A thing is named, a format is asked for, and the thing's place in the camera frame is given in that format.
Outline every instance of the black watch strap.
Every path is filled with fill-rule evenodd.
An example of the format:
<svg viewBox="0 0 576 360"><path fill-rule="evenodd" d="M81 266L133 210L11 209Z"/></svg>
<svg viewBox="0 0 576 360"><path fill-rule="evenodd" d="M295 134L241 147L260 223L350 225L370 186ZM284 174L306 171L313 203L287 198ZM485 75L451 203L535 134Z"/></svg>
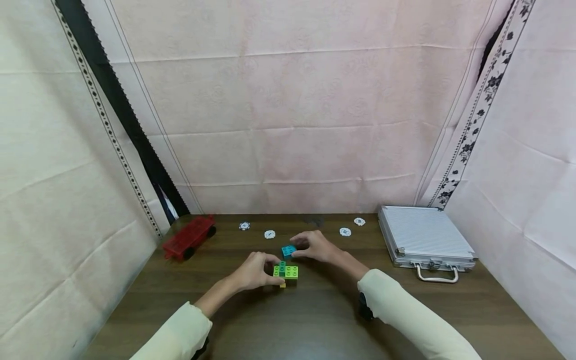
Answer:
<svg viewBox="0 0 576 360"><path fill-rule="evenodd" d="M358 302L360 305L358 308L358 312L360 313L360 317L366 321L370 321L370 320L374 319L374 314L372 313L372 310L370 310L370 308L366 304L366 296L364 296L364 293L360 293L358 300L359 300Z"/></svg>
<svg viewBox="0 0 576 360"><path fill-rule="evenodd" d="M206 348L208 347L209 342L210 342L210 340L208 338L206 338L206 341L204 342L204 346L202 346L202 348L200 350L196 350L196 352L194 353L194 356L190 360L196 360L200 357L200 355L204 354L204 352L206 351Z"/></svg>

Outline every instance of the red toy trailer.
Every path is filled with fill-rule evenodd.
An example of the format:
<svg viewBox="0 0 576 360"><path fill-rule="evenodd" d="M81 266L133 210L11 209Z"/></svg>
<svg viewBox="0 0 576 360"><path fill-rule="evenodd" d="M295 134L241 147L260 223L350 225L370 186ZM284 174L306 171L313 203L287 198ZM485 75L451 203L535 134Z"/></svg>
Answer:
<svg viewBox="0 0 576 360"><path fill-rule="evenodd" d="M204 240L216 234L214 224L212 215L207 218L204 216L195 217L184 229L162 245L164 257L166 259L174 258L180 262L188 260Z"/></svg>

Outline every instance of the white poker chip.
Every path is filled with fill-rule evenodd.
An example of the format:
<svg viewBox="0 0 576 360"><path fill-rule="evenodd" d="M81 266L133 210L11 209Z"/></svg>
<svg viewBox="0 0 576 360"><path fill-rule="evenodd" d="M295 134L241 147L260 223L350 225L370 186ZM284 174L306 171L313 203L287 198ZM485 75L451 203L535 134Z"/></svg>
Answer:
<svg viewBox="0 0 576 360"><path fill-rule="evenodd" d="M363 226L366 223L366 220L364 220L362 218L356 218L356 219L354 219L354 223L358 226Z"/></svg>
<svg viewBox="0 0 576 360"><path fill-rule="evenodd" d="M275 238L276 232L274 230L267 230L266 232L264 232L264 237L265 238Z"/></svg>
<svg viewBox="0 0 576 360"><path fill-rule="evenodd" d="M250 229L250 223L248 221L241 222L239 228L242 231L248 230Z"/></svg>
<svg viewBox="0 0 576 360"><path fill-rule="evenodd" d="M350 230L349 228L340 228L340 235L350 236L352 235L352 230Z"/></svg>

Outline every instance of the silver briefcase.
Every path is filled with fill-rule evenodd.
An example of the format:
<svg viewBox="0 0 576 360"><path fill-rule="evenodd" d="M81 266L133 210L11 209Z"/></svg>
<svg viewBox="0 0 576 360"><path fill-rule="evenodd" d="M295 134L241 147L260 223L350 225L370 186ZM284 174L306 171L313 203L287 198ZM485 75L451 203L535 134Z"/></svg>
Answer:
<svg viewBox="0 0 576 360"><path fill-rule="evenodd" d="M378 220L394 266L415 268L422 281L456 283L459 271L476 265L476 253L440 209L382 206ZM452 271L454 278L425 278L422 269Z"/></svg>

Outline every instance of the toy wheel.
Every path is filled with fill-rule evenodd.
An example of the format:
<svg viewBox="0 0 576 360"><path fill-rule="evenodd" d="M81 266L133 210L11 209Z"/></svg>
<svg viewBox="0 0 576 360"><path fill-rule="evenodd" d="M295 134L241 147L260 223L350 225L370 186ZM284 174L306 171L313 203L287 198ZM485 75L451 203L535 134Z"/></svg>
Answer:
<svg viewBox="0 0 576 360"><path fill-rule="evenodd" d="M206 234L206 237L212 237L212 236L214 236L214 234L216 234L216 226L211 226L208 229L208 233Z"/></svg>
<svg viewBox="0 0 576 360"><path fill-rule="evenodd" d="M188 248L188 249L184 250L184 255L182 256L182 258L184 260L190 259L192 257L192 255L194 255L195 251L196 250L194 250L194 248Z"/></svg>

